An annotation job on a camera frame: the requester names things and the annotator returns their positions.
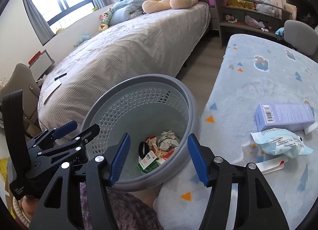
laundry basket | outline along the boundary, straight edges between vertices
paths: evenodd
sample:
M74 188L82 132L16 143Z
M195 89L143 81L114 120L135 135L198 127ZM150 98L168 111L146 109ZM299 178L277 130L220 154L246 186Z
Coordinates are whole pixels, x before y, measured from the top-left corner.
M134 77L106 92L88 112L82 130L98 124L101 131L86 145L87 156L93 159L104 153L127 132L131 148L114 188L145 190L168 180L189 159L187 138L191 133L198 135L199 119L194 96L179 80L161 74ZM139 144L168 130L176 133L179 147L160 167L143 174L137 166Z

silver screw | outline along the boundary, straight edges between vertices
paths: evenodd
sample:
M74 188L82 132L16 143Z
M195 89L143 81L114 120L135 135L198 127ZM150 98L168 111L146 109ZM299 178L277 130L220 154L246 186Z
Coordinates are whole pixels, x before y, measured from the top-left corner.
M214 158L214 162L215 163L222 163L223 162L223 159L221 157L215 157Z
M252 170L256 169L256 165L254 163L249 163L248 167Z
M62 165L61 165L61 167L63 168L63 169L66 169L66 168L68 168L70 166L70 163L69 162L64 162Z
M97 156L97 157L95 157L95 161L98 162L98 163L100 163L100 162L103 161L103 160L104 160L104 157L103 157L103 156Z

bed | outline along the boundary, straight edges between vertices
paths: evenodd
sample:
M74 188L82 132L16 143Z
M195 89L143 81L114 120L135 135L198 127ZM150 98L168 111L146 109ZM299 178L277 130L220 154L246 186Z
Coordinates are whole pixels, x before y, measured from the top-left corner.
M199 142L216 156L246 166L274 158L262 152L250 132L257 132L254 113L262 102L307 103L318 117L318 64L295 50L250 35L233 35L213 91L201 117ZM296 132L315 151L290 158L282 170L265 175L287 219L297 228L318 196L318 129ZM233 229L237 185L233 185L226 229ZM200 227L211 189L197 177L191 161L163 184L154 208L165 230ZM305 223L316 216L311 210ZM297 229L307 229L305 225Z
M110 27L84 42L55 66L39 97L42 129L82 122L98 98L118 83L134 76L161 73L175 77L209 28L207 0L187 10L167 10L141 15ZM64 73L62 85L44 103L45 90Z

purple fluffy fabric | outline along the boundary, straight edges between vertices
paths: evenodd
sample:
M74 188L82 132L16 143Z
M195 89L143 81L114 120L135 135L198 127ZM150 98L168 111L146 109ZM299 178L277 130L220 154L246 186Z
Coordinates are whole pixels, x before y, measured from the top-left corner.
M92 230L86 184L80 184L81 207L85 230ZM164 230L154 209L127 192L107 188L112 211L119 230Z

gray chair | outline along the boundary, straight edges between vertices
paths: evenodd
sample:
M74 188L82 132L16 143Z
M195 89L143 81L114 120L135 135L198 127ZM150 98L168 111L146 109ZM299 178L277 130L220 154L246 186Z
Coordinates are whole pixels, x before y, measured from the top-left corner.
M20 89L23 90L23 119L26 131L30 124L37 124L40 88L34 81L30 68L21 63L16 65L11 78L0 90L0 98Z
M317 32L309 25L296 20L287 20L284 27L285 41L292 45L298 52L317 62Z

